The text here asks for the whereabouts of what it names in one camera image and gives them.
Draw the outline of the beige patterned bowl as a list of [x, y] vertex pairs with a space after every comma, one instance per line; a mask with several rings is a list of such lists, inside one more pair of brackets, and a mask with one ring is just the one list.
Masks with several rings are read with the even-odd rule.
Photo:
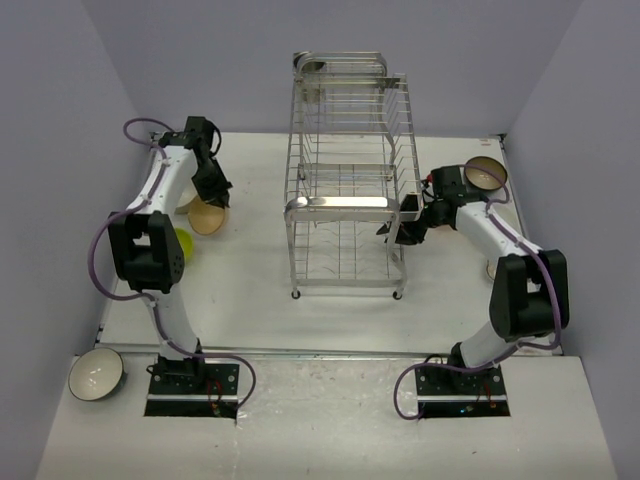
[[192, 183], [189, 183], [181, 193], [174, 213], [177, 215], [187, 214], [192, 202], [198, 197], [197, 191]]

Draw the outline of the lime green bowl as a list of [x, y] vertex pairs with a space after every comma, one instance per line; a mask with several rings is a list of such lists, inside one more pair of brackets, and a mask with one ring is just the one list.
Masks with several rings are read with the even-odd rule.
[[183, 251], [184, 259], [186, 262], [189, 262], [194, 253], [194, 239], [192, 235], [185, 229], [175, 228], [174, 231]]

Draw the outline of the dark blue bowl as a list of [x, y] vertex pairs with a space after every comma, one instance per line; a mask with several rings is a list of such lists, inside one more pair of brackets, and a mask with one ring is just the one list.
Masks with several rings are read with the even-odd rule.
[[476, 156], [464, 165], [467, 182], [483, 191], [496, 191], [508, 181], [506, 168], [496, 159], [488, 156]]

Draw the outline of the beige scalloped bowl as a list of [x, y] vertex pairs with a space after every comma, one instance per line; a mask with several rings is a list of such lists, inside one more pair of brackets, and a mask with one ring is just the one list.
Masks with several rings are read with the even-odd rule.
[[496, 275], [496, 265], [492, 264], [491, 262], [487, 261], [486, 262], [486, 268], [485, 268], [486, 274], [489, 277], [490, 280], [494, 280], [495, 279], [495, 275]]

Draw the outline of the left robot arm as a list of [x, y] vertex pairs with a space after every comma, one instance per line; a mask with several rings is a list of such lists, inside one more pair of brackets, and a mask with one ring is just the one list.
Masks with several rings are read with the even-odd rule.
[[187, 184], [204, 203], [229, 206], [231, 182], [216, 154], [219, 128], [202, 116], [189, 116], [179, 131], [167, 131], [150, 143], [149, 175], [127, 209], [108, 220], [108, 236], [117, 277], [142, 299], [154, 323], [159, 356], [178, 362], [172, 380], [195, 393], [208, 379], [202, 351], [180, 289], [185, 256], [171, 221]]

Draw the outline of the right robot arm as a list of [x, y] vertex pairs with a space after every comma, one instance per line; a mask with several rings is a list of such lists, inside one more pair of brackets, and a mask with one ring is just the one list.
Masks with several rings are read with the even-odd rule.
[[428, 230], [449, 226], [468, 238], [494, 266], [489, 320], [473, 336], [452, 347], [445, 364], [446, 380], [456, 392], [467, 393], [482, 379], [482, 371], [497, 366], [522, 348], [553, 351], [569, 323], [568, 268], [564, 254], [527, 240], [497, 213], [491, 187], [473, 179], [491, 178], [501, 189], [505, 179], [487, 166], [440, 167], [423, 181], [426, 204], [413, 221], [398, 228], [385, 223], [379, 234], [399, 245], [417, 245]]

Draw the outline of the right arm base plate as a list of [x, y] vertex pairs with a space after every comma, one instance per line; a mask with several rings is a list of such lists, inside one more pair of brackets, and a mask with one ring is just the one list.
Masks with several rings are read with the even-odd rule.
[[447, 363], [447, 355], [432, 354], [426, 360], [430, 367], [415, 371], [420, 419], [510, 416], [500, 366], [475, 374], [462, 374], [439, 367]]

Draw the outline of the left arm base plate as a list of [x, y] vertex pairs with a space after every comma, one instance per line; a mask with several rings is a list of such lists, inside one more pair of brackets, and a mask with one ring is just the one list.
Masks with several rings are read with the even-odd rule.
[[237, 419], [238, 364], [206, 363], [195, 375], [162, 375], [158, 365], [147, 372], [145, 417]]

